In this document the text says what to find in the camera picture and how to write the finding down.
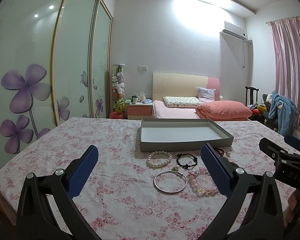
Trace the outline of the person right hand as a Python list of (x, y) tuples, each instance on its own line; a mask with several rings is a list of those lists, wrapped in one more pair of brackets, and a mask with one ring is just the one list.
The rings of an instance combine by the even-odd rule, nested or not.
[(299, 191), (295, 190), (288, 198), (288, 206), (283, 213), (283, 226), (286, 228), (294, 219), (294, 210), (298, 203), (297, 193)]

